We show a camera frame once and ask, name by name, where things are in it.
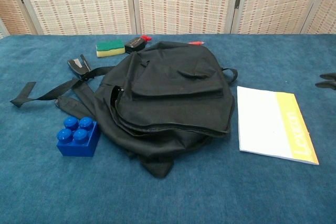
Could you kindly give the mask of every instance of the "notebook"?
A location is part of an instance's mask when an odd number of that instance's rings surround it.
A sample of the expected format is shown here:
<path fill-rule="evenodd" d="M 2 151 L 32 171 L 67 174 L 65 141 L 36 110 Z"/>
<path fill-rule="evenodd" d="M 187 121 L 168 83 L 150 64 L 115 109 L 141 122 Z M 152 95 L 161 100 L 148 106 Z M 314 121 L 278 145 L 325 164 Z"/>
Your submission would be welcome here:
<path fill-rule="evenodd" d="M 292 93 L 237 87 L 239 149 L 318 165 Z"/>

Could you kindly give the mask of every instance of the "strap loop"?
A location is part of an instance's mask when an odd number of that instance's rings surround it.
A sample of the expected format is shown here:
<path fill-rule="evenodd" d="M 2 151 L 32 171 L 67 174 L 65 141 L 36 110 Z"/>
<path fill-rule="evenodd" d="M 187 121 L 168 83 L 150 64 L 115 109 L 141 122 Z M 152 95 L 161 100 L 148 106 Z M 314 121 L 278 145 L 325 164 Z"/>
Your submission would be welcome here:
<path fill-rule="evenodd" d="M 227 82 L 229 85 L 231 85 L 237 79 L 237 77 L 238 77 L 238 71 L 237 71 L 237 69 L 234 69 L 234 68 L 222 68 L 223 72 L 225 70 L 230 70 L 233 73 L 232 80 Z"/>

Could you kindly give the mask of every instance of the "red cap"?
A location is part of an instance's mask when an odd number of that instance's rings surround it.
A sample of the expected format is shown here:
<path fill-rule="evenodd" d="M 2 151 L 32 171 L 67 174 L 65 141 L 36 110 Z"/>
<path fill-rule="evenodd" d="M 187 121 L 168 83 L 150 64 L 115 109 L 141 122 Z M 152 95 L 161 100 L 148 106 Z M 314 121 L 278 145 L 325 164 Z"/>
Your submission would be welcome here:
<path fill-rule="evenodd" d="M 140 38 L 142 38 L 145 42 L 152 40 L 152 37 L 146 36 L 146 35 L 141 35 Z"/>
<path fill-rule="evenodd" d="M 198 45 L 198 46 L 200 46 L 200 45 L 203 45 L 204 42 L 203 42 L 203 41 L 193 41 L 193 42 L 188 42 L 188 44 L 192 44 L 192 45 Z"/>

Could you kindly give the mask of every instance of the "red pen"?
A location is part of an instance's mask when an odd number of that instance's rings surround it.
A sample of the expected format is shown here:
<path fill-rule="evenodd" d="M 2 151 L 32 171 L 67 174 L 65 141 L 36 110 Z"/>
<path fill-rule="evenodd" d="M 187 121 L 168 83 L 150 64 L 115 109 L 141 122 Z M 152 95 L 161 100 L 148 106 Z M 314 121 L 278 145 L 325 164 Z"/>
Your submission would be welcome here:
<path fill-rule="evenodd" d="M 204 42 L 203 42 L 203 41 L 193 41 L 193 42 L 188 42 L 188 44 L 192 44 L 192 45 L 198 45 L 198 46 L 200 46 L 200 45 L 203 45 Z"/>

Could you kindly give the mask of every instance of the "toy brick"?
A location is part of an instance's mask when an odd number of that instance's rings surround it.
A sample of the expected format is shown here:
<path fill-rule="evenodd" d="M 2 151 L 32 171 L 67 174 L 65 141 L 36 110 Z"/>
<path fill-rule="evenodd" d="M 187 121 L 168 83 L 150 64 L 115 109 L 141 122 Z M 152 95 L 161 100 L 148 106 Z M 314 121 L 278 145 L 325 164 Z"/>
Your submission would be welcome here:
<path fill-rule="evenodd" d="M 64 126 L 57 134 L 57 147 L 62 155 L 93 157 L 100 136 L 97 122 L 88 117 L 78 122 L 69 116 L 64 120 Z"/>

